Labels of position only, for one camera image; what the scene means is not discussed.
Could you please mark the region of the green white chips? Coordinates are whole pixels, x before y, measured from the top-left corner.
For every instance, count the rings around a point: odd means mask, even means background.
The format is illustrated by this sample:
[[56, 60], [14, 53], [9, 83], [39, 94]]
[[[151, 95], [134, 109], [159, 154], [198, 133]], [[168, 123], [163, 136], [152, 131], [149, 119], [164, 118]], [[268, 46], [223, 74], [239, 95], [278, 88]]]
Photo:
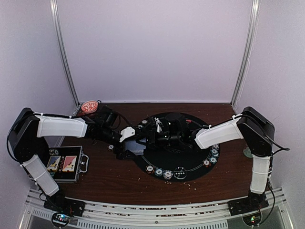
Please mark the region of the green white chips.
[[154, 174], [158, 177], [162, 176], [163, 175], [163, 170], [160, 169], [160, 168], [157, 168], [154, 172]]
[[212, 156], [212, 157], [209, 158], [209, 161], [210, 161], [211, 164], [216, 164], [218, 160], [217, 160], [216, 157]]

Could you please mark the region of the chips in case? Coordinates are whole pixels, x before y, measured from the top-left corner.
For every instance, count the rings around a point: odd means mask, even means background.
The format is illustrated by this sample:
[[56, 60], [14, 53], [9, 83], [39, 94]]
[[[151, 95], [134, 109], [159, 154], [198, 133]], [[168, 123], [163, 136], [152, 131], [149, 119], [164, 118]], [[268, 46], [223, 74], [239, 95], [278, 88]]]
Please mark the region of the chips in case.
[[51, 156], [57, 156], [57, 155], [59, 155], [59, 151], [58, 151], [58, 149], [56, 149], [56, 148], [50, 148], [50, 149], [49, 149], [49, 154], [50, 154]]

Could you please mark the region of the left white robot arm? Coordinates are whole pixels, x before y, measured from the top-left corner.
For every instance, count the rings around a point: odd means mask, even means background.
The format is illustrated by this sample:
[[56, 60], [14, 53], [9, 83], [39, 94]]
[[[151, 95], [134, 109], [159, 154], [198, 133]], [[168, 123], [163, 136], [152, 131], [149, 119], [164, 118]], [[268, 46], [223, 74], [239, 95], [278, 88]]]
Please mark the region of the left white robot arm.
[[79, 116], [36, 113], [25, 107], [9, 130], [7, 150], [42, 191], [51, 197], [50, 204], [58, 212], [64, 212], [69, 206], [68, 200], [57, 193], [59, 186], [44, 165], [49, 154], [49, 145], [45, 138], [90, 138], [120, 146], [124, 140], [139, 134], [140, 129], [127, 122], [124, 129], [116, 131], [112, 126], [117, 117], [123, 118], [123, 115], [106, 106], [96, 112]]

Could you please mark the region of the round black poker mat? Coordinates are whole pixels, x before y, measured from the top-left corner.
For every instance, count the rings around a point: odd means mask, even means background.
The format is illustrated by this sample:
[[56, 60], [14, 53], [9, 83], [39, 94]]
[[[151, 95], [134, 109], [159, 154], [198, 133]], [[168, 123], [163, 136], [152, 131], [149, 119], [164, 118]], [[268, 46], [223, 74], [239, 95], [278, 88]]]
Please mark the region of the round black poker mat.
[[[192, 121], [195, 122], [195, 131], [199, 131], [201, 128], [206, 129], [208, 124], [201, 120], [200, 118], [186, 114]], [[184, 181], [191, 181], [197, 178], [200, 178], [207, 174], [209, 171], [213, 169], [216, 164], [211, 164], [209, 167], [205, 167], [203, 165], [204, 160], [209, 160], [210, 157], [214, 156], [219, 159], [220, 156], [220, 147], [219, 147], [219, 154], [213, 155], [211, 153], [211, 147], [207, 149], [200, 149], [199, 146], [193, 140], [195, 149], [192, 152], [177, 152], [173, 150], [166, 150], [166, 149], [156, 149], [154, 147], [148, 146], [146, 143], [146, 138], [141, 140], [145, 143], [146, 149], [142, 156], [137, 156], [134, 158], [134, 162], [136, 165], [144, 172], [145, 168], [148, 165], [154, 167], [154, 172], [157, 168], [160, 168], [164, 171], [170, 170], [174, 171], [177, 167], [184, 167], [187, 170], [187, 177], [183, 180], [178, 180], [174, 177], [170, 180], [166, 180], [163, 178], [163, 175], [158, 177], [154, 174], [150, 174], [151, 176], [165, 180], [165, 181], [172, 181], [172, 182], [184, 182]]]

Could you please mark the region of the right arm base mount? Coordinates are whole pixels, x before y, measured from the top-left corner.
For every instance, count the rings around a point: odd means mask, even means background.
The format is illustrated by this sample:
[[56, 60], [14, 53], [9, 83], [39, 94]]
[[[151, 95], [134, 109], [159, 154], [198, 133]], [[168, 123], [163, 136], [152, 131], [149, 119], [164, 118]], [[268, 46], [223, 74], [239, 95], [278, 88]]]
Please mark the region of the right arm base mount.
[[257, 200], [250, 199], [249, 197], [230, 200], [227, 204], [231, 216], [258, 211], [269, 206], [269, 203], [266, 199]]

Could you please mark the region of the blue card deck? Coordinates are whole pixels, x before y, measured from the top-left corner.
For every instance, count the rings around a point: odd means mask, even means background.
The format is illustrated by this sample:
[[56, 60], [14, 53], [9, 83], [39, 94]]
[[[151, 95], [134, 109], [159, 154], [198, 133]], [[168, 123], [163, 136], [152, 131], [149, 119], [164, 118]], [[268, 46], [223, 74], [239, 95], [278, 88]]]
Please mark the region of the blue card deck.
[[144, 151], [146, 149], [145, 145], [139, 144], [136, 141], [126, 141], [124, 142], [124, 149], [129, 150], [136, 156], [141, 156], [144, 154]]

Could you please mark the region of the aluminium front rail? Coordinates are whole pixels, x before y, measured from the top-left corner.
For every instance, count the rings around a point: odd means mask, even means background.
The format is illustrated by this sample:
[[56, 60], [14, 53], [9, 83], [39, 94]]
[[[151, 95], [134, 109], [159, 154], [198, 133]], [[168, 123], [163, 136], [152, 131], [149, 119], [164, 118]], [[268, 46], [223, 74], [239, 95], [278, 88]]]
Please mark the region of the aluminium front rail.
[[[186, 205], [131, 206], [88, 201], [81, 217], [74, 216], [63, 229], [296, 229], [283, 194], [270, 206], [233, 216], [227, 201]], [[17, 229], [57, 229], [51, 222], [54, 211], [39, 198], [28, 196]], [[258, 227], [248, 226], [250, 215], [262, 214]]]

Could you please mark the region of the yellow blue card box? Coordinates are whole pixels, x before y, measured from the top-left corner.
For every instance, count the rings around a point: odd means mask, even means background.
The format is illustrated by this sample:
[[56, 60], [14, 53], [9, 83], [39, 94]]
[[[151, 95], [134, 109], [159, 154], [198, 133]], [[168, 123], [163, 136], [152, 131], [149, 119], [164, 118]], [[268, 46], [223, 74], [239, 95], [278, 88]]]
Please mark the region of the yellow blue card box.
[[49, 172], [57, 172], [59, 168], [60, 160], [61, 160], [61, 156], [51, 156], [48, 161], [46, 169]]

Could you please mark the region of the left aluminium frame post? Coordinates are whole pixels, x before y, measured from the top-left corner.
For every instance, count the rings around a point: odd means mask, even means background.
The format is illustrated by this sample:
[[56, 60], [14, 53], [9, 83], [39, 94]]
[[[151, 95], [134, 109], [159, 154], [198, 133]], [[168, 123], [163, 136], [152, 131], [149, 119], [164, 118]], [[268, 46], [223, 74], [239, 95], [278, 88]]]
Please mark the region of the left aluminium frame post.
[[54, 28], [55, 28], [55, 32], [56, 32], [56, 36], [57, 36], [57, 42], [58, 42], [58, 46], [59, 46], [61, 63], [63, 66], [65, 78], [67, 80], [68, 88], [72, 95], [73, 102], [76, 106], [78, 106], [80, 104], [80, 102], [79, 102], [79, 99], [78, 99], [78, 96], [76, 93], [76, 89], [75, 89], [75, 86], [73, 83], [73, 79], [71, 76], [71, 71], [70, 71], [70, 67], [69, 67], [69, 63], [68, 63], [67, 53], [65, 50], [57, 1], [50, 0], [50, 7], [51, 7], [51, 14], [52, 14]]

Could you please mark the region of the aluminium frame post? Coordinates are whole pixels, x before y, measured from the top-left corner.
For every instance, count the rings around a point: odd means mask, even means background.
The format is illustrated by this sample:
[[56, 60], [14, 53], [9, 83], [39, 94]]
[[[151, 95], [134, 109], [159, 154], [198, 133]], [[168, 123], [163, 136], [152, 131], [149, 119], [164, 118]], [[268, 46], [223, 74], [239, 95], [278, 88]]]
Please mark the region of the aluminium frame post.
[[75, 89], [75, 86], [73, 83], [73, 79], [71, 76], [71, 71], [70, 71], [70, 67], [69, 67], [69, 63], [68, 63], [67, 53], [65, 50], [57, 1], [50, 0], [50, 7], [51, 7], [51, 14], [52, 14], [54, 28], [55, 28], [55, 32], [56, 32], [56, 36], [57, 36], [57, 42], [58, 42], [58, 46], [59, 46], [61, 63], [63, 66], [65, 78], [67, 80], [68, 88], [72, 95], [73, 102], [76, 106], [78, 106], [80, 104], [80, 102], [79, 102], [79, 99], [78, 99], [78, 96], [76, 93], [76, 89]]
[[237, 81], [236, 81], [234, 92], [233, 92], [231, 102], [230, 102], [231, 107], [233, 109], [236, 109], [238, 106], [237, 104], [238, 104], [238, 101], [242, 94], [245, 79], [247, 76], [247, 71], [248, 71], [248, 67], [250, 64], [250, 55], [251, 55], [251, 51], [254, 46], [254, 41], [255, 41], [255, 36], [256, 36], [260, 2], [261, 2], [260, 0], [252, 1], [251, 14], [250, 14], [250, 19], [249, 19], [249, 24], [248, 24], [248, 31], [247, 31], [246, 42], [245, 42], [245, 46], [244, 46], [244, 53], [242, 56], [242, 61], [241, 61], [241, 65], [239, 68]]

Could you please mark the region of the blue white chips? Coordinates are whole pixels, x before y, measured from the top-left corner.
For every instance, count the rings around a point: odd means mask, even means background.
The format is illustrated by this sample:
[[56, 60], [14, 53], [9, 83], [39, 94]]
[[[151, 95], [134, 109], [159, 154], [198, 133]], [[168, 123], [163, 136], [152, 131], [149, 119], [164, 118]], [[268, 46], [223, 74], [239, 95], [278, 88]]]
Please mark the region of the blue white chips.
[[212, 148], [211, 148], [211, 153], [213, 155], [219, 154], [219, 145], [213, 145]]
[[163, 178], [164, 179], [170, 180], [170, 179], [172, 179], [172, 177], [173, 177], [173, 172], [172, 171], [170, 171], [170, 170], [164, 171], [164, 173], [163, 173]]

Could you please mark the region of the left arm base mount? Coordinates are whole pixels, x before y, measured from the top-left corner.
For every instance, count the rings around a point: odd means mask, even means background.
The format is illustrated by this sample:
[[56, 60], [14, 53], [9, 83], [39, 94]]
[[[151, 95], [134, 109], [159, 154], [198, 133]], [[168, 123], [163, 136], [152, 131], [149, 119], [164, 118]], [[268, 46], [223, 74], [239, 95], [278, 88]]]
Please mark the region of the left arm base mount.
[[81, 217], [84, 212], [85, 202], [69, 198], [46, 199], [43, 207], [69, 216]]

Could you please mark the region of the white green paper cup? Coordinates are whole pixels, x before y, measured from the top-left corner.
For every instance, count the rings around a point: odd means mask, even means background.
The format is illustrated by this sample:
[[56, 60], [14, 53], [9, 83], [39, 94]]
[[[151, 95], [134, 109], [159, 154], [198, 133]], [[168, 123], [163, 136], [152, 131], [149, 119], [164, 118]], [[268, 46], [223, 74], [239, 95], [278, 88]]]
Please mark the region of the white green paper cup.
[[247, 158], [252, 158], [252, 153], [249, 147], [246, 147], [243, 149], [243, 154], [247, 157]]

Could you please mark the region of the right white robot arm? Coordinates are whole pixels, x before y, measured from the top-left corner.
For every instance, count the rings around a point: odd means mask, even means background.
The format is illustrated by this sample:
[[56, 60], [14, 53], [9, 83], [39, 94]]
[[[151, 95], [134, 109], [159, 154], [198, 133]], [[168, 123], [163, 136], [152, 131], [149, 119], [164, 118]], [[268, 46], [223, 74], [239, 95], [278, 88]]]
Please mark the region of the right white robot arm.
[[255, 210], [265, 201], [272, 172], [275, 128], [251, 107], [217, 125], [184, 113], [151, 116], [144, 126], [147, 148], [141, 168], [163, 180], [189, 181], [205, 176], [223, 159], [225, 144], [243, 141], [252, 157], [251, 181], [244, 206]]

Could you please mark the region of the red card box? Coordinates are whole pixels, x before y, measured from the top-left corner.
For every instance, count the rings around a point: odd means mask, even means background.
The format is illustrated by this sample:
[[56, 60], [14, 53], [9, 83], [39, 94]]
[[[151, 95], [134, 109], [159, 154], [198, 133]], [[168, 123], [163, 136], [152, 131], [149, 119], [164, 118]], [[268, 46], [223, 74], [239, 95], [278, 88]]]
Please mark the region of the red card box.
[[77, 156], [66, 156], [62, 172], [74, 172]]

